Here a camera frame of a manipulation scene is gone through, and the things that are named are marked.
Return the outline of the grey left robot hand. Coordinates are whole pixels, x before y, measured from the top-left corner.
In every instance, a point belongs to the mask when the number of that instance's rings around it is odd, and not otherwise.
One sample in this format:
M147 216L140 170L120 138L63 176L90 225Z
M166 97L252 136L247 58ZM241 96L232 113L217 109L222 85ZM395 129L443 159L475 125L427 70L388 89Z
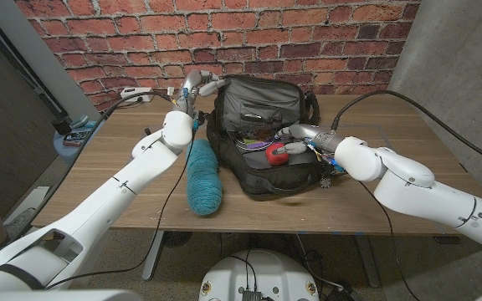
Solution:
M180 111L193 115L195 112L194 104L198 96L210 96L218 92L225 84L225 79L220 79L210 71L198 69L190 71L183 80L176 97Z

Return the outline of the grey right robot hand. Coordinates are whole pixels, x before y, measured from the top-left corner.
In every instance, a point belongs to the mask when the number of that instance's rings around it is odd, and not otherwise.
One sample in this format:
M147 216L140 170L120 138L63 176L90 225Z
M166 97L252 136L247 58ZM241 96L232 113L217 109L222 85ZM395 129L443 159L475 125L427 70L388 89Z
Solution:
M323 131L317 125L296 124L281 129L275 137L290 135L301 142L292 142L272 151L274 155L299 155L308 149L308 145L324 151L334 152L337 146L343 141L334 130Z

